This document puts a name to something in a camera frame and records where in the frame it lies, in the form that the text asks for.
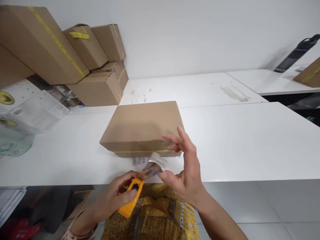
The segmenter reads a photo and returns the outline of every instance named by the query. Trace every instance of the white table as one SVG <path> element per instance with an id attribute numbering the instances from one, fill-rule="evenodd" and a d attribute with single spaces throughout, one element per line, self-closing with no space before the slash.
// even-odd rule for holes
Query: white table
<path id="1" fill-rule="evenodd" d="M 297 68 L 291 67 L 284 73 L 262 69 L 227 72 L 227 74 L 261 96 L 320 92 L 320 88 L 308 87 L 293 80 L 299 74 L 295 71 Z"/>
<path id="2" fill-rule="evenodd" d="M 120 105 L 177 101 L 180 108 L 268 102 L 226 73 L 129 80 Z M 114 112 L 117 106 L 71 108 L 70 114 Z"/>
<path id="3" fill-rule="evenodd" d="M 320 128 L 280 103 L 180 108 L 204 182 L 320 178 Z M 67 115 L 25 154 L 0 160 L 0 186 L 108 184 L 131 169 L 99 144 L 113 113 Z M 183 159 L 169 158 L 175 174 Z M 150 182 L 159 179 L 151 178 Z"/>

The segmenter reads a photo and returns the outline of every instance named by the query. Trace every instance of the white wall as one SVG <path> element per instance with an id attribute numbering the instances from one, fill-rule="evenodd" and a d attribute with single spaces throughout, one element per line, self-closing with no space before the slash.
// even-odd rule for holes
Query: white wall
<path id="1" fill-rule="evenodd" d="M 62 30 L 77 23 L 117 23 L 132 79 L 267 68 L 302 39 L 320 33 L 319 0 L 3 0 L 1 4 L 45 6 Z M 296 65 L 317 57 L 320 43 Z"/>

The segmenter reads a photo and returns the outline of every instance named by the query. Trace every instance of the yellow tape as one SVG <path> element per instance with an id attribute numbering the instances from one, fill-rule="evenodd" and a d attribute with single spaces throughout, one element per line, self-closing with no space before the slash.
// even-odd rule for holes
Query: yellow tape
<path id="1" fill-rule="evenodd" d="M 81 74 L 82 77 L 85 77 L 83 72 L 80 70 L 78 65 L 74 62 L 74 60 L 71 58 L 69 53 L 66 51 L 66 49 L 61 45 L 59 40 L 56 38 L 56 36 L 53 34 L 53 32 L 50 30 L 50 28 L 46 25 L 46 23 L 42 20 L 42 18 L 38 15 L 36 10 L 33 7 L 28 7 L 29 10 L 33 13 L 33 15 L 37 18 L 37 20 L 41 23 L 41 25 L 44 27 L 44 29 L 49 33 L 49 35 L 52 37 L 52 39 L 56 42 L 56 44 L 60 47 L 60 49 L 64 52 L 64 54 L 67 56 L 67 58 L 70 60 L 70 62 L 73 64 L 73 66 L 77 69 L 77 71 Z"/>
<path id="2" fill-rule="evenodd" d="M 121 72 L 121 74 L 120 74 L 120 76 L 119 76 L 119 78 L 118 78 L 118 82 L 120 81 L 120 79 L 121 79 L 121 77 L 122 77 L 122 75 L 124 74 L 124 72 L 126 71 L 126 69 L 124 68 L 123 70 L 122 70 L 122 72 Z"/>
<path id="3" fill-rule="evenodd" d="M 117 33 L 117 30 L 116 30 L 116 27 L 114 26 L 114 24 L 112 26 L 114 28 L 114 31 L 116 32 L 116 36 L 118 37 L 118 33 Z"/>
<path id="4" fill-rule="evenodd" d="M 87 31 L 86 31 L 86 29 L 84 28 L 84 26 L 81 26 L 81 28 L 82 28 L 83 32 L 84 32 L 85 34 L 87 34 Z"/>
<path id="5" fill-rule="evenodd" d="M 90 39 L 90 36 L 88 34 L 77 33 L 77 32 L 70 32 L 70 34 L 73 38 Z"/>
<path id="6" fill-rule="evenodd" d="M 306 83 L 307 81 L 309 81 L 310 78 L 312 78 L 314 75 L 318 74 L 320 72 L 320 68 L 318 68 L 317 70 L 314 71 L 313 74 L 309 75 L 308 77 L 306 77 L 305 79 L 302 80 L 302 83 Z"/>
<path id="7" fill-rule="evenodd" d="M 174 150 L 114 151 L 114 153 L 174 152 Z"/>

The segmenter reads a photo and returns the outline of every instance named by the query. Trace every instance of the cardboard box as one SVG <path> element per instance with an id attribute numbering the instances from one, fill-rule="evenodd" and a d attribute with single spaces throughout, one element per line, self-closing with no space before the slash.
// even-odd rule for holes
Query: cardboard box
<path id="1" fill-rule="evenodd" d="M 163 134 L 178 136 L 183 128 L 175 101 L 118 106 L 100 144 L 119 157 L 150 157 L 158 152 L 163 157 L 180 156 L 168 150 L 170 144 Z"/>
<path id="2" fill-rule="evenodd" d="M 0 6 L 0 43 L 49 84 L 79 82 L 89 70 L 44 7 Z"/>
<path id="3" fill-rule="evenodd" d="M 126 57 L 117 24 L 93 27 L 92 31 L 110 62 L 119 62 Z"/>
<path id="4" fill-rule="evenodd" d="M 41 90 L 24 79 L 0 90 L 0 112 L 11 111 Z"/>
<path id="5" fill-rule="evenodd" d="M 0 44 L 0 89 L 16 83 L 34 72 Z"/>
<path id="6" fill-rule="evenodd" d="M 90 73 L 76 84 L 67 87 L 87 107 L 118 105 L 123 92 L 113 72 Z"/>
<path id="7" fill-rule="evenodd" d="M 299 73 L 293 80 L 301 82 L 309 87 L 320 87 L 320 58 L 311 63 L 305 70 Z"/>
<path id="8" fill-rule="evenodd" d="M 63 33 L 87 69 L 92 70 L 99 68 L 108 61 L 106 54 L 88 25 L 77 24 L 64 30 Z"/>
<path id="9" fill-rule="evenodd" d="M 50 132 L 69 112 L 45 90 L 10 112 L 0 114 L 0 124 L 24 134 Z"/>
<path id="10" fill-rule="evenodd" d="M 76 195 L 77 197 L 83 199 L 83 201 L 74 208 L 73 212 L 70 214 L 70 216 L 66 220 L 75 218 L 84 209 L 93 191 L 94 190 L 74 192 L 73 195 Z"/>
<path id="11" fill-rule="evenodd" d="M 104 65 L 101 68 L 94 69 L 91 72 L 114 72 L 116 74 L 116 77 L 118 79 L 118 82 L 120 84 L 120 88 L 122 91 L 124 91 L 127 82 L 129 80 L 127 71 L 124 67 L 123 62 L 108 62 L 106 65 Z"/>

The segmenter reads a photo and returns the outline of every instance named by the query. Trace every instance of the black water bottle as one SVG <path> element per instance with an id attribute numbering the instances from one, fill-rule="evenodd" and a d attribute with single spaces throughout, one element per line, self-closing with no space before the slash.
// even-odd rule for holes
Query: black water bottle
<path id="1" fill-rule="evenodd" d="M 306 54 L 320 39 L 320 34 L 314 35 L 312 38 L 302 40 L 298 46 L 277 66 L 274 71 L 284 73 L 296 61 Z"/>

